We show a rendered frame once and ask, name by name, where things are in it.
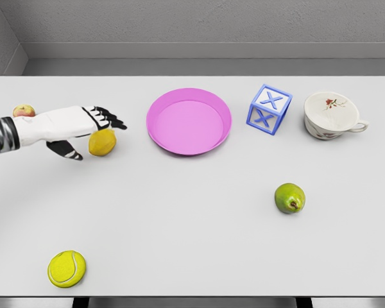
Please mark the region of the blue letter X block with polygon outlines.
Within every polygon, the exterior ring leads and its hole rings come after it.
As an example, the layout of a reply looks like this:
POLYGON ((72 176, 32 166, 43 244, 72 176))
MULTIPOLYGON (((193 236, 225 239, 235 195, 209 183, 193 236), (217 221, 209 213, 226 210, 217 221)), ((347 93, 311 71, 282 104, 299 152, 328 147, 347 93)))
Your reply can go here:
POLYGON ((275 135, 286 116, 293 95, 263 84, 253 98, 246 124, 260 131, 275 135))

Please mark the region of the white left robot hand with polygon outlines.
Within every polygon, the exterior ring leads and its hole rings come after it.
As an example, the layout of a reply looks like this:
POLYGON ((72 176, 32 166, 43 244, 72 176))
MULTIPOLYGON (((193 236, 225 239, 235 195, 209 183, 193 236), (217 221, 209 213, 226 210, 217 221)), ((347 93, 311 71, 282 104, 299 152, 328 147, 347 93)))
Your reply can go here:
POLYGON ((90 135, 107 128, 127 129, 122 120, 103 107, 68 107, 50 111, 47 114, 46 146, 57 155, 72 160, 82 160, 68 141, 90 135))

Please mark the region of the green pear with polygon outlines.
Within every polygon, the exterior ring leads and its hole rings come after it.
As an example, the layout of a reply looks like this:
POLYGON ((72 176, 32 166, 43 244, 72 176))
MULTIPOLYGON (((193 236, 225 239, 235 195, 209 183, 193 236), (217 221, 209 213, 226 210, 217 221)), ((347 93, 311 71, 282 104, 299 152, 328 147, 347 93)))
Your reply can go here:
POLYGON ((304 190, 296 184, 285 183, 275 190, 275 205, 285 214, 300 212, 305 206, 304 190))

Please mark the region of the pink round plate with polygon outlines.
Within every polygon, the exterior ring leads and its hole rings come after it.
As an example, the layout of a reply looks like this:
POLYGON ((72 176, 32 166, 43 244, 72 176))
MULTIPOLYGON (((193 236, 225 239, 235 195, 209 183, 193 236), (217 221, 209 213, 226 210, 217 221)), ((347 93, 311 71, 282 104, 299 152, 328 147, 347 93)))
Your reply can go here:
POLYGON ((171 153, 200 155, 228 137, 232 114, 217 95, 203 89, 182 88, 161 95, 146 115, 150 137, 171 153))

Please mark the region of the white floral teacup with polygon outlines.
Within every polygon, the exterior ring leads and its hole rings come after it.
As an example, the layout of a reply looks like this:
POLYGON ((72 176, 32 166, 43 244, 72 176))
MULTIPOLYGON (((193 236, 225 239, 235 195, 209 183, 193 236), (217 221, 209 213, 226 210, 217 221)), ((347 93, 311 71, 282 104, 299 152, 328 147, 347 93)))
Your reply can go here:
POLYGON ((346 132, 363 132, 369 122, 361 119, 356 105, 344 95, 316 92, 304 101, 304 125, 313 137, 327 141, 346 132))

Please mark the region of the yellow lemon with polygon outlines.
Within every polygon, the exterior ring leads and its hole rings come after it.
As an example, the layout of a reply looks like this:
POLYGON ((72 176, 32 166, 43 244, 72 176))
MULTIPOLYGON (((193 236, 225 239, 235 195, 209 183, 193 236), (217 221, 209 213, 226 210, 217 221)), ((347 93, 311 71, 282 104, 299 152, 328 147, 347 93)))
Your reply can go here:
POLYGON ((89 153, 97 157, 108 155, 116 146, 116 142, 117 138, 113 129, 96 131, 89 137, 89 153))

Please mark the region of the red yellow apple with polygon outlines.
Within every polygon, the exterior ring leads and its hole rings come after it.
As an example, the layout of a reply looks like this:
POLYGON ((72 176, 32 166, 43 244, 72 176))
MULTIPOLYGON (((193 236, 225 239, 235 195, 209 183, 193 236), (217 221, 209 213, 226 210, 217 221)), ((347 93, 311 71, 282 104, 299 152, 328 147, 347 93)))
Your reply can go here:
POLYGON ((14 117, 35 117, 35 109, 29 104, 20 104, 13 109, 12 115, 14 117))

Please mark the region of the yellow tennis ball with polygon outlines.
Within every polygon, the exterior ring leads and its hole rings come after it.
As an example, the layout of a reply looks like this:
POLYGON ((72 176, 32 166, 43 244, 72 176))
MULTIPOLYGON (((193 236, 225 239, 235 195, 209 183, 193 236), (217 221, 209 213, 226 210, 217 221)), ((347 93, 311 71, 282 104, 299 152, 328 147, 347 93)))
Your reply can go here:
POLYGON ((86 269, 87 264, 83 255, 74 250, 67 250, 51 259, 47 267, 47 276, 54 286, 69 288, 80 282, 86 269))

